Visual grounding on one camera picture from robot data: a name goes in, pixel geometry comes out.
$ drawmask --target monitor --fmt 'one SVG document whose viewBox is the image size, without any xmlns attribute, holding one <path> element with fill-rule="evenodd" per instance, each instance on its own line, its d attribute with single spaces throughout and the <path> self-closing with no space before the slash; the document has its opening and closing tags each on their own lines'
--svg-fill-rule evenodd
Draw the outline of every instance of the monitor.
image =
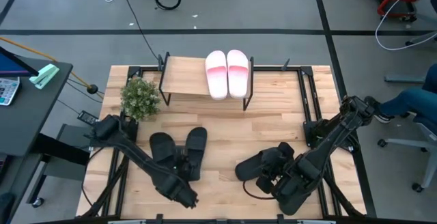
<svg viewBox="0 0 437 224">
<path fill-rule="evenodd" d="M 38 71 L 0 47 L 0 77 L 38 76 Z"/>
</svg>

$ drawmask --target desk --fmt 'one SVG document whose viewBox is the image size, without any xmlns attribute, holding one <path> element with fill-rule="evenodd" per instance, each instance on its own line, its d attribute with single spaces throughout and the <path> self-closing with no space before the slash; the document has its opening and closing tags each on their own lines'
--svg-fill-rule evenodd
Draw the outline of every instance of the desk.
<svg viewBox="0 0 437 224">
<path fill-rule="evenodd" d="M 126 84 L 128 69 L 129 66 L 111 67 L 100 119 L 108 114 L 119 115 L 120 89 Z M 329 119 L 339 112 L 330 67 L 312 66 L 312 70 L 322 115 Z M 143 78 L 158 83 L 160 72 L 145 72 Z M 161 112 L 156 117 L 139 123 L 137 144 L 152 155 L 148 142 L 151 134 L 167 132 L 177 145 L 184 145 L 192 128 L 205 127 L 208 142 L 201 179 L 190 182 L 199 194 L 199 203 L 190 210 L 170 202 L 155 191 L 147 174 L 130 163 L 121 218 L 155 219 L 161 213 L 164 219 L 275 219 L 277 214 L 281 214 L 278 203 L 246 195 L 242 183 L 236 179 L 234 168 L 239 162 L 260 150 L 277 146 L 281 141 L 288 142 L 295 149 L 295 155 L 308 150 L 302 129 L 305 116 L 298 83 L 295 72 L 256 71 L 255 67 L 253 99 L 246 111 L 241 110 L 241 100 L 231 98 L 216 101 L 208 96 L 174 94 L 169 106 L 162 102 Z M 315 119 L 312 107 L 310 110 Z M 84 188 L 91 199 L 96 199 L 107 183 L 111 155 L 112 149 L 105 148 L 88 164 Z M 365 212 L 352 155 L 337 150 L 331 159 L 339 188 L 355 208 Z M 248 182 L 247 188 L 252 194 L 266 196 L 255 186 L 254 180 Z M 115 187 L 109 214 L 114 213 L 117 190 Z M 333 214 L 333 202 L 329 194 L 326 195 L 328 208 Z M 88 208 L 84 196 L 81 196 L 77 214 Z M 322 218 L 317 191 L 294 216 L 286 218 Z"/>
<path fill-rule="evenodd" d="M 37 89 L 29 78 L 21 78 L 21 90 L 14 102 L 8 107 L 0 107 L 0 117 L 3 117 L 0 126 L 0 152 L 14 155 L 6 165 L 5 175 L 0 183 L 0 194 L 10 192 L 15 195 L 10 216 L 14 215 L 38 164 L 45 155 L 44 150 L 37 146 L 41 144 L 38 143 L 42 139 L 40 131 L 73 67 L 71 64 L 47 60 L 26 57 L 20 59 L 36 70 L 47 64 L 54 64 L 59 68 L 59 72 L 42 90 Z"/>
</svg>

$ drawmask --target wooden shelf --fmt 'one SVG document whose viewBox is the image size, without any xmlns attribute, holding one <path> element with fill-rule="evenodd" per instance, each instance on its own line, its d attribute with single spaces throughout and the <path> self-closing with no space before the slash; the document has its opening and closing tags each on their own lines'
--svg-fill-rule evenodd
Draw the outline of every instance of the wooden shelf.
<svg viewBox="0 0 437 224">
<path fill-rule="evenodd" d="M 252 80 L 250 73 L 251 65 L 249 64 L 249 79 L 245 98 L 248 98 L 251 92 Z M 166 60 L 163 75 L 161 89 L 165 93 L 210 95 L 204 58 L 169 56 Z"/>
</svg>

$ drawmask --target person's leg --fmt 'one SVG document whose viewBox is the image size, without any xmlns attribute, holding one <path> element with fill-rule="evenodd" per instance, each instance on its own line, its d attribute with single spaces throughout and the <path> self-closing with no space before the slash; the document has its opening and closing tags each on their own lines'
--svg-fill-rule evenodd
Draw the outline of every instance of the person's leg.
<svg viewBox="0 0 437 224">
<path fill-rule="evenodd" d="M 424 89 L 406 89 L 396 98 L 382 104 L 372 97 L 366 97 L 366 102 L 375 108 L 375 118 L 382 123 L 388 123 L 394 115 L 403 115 L 409 111 L 437 123 L 437 94 Z"/>
<path fill-rule="evenodd" d="M 437 64 L 432 65 L 426 74 L 424 90 L 437 94 Z"/>
</svg>

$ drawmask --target jeans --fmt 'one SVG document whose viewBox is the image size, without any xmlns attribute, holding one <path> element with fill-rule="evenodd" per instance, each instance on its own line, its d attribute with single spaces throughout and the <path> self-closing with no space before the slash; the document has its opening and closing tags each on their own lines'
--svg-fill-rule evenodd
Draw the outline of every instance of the jeans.
<svg viewBox="0 0 437 224">
<path fill-rule="evenodd" d="M 378 108 L 384 115 L 403 115 L 412 111 L 437 124 L 437 64 L 429 68 L 422 88 L 406 89 Z"/>
</svg>

